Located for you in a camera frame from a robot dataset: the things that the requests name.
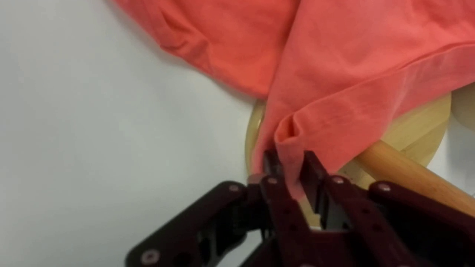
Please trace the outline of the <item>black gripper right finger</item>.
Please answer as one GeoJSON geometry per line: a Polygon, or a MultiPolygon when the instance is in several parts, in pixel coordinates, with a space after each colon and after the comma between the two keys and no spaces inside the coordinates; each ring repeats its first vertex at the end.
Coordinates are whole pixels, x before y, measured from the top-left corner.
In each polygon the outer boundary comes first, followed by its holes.
{"type": "Polygon", "coordinates": [[[305,194],[322,229],[316,267],[475,267],[475,219],[388,182],[362,191],[304,155],[305,194]]]}

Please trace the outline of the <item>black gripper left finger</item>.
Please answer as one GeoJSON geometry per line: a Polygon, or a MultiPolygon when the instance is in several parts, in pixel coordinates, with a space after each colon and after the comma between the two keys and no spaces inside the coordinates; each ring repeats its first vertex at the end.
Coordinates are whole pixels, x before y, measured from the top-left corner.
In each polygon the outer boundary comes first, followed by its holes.
{"type": "Polygon", "coordinates": [[[224,182],[133,247],[124,267],[216,267],[250,232],[258,247],[237,267],[317,267],[311,232],[270,151],[258,185],[224,182]]]}

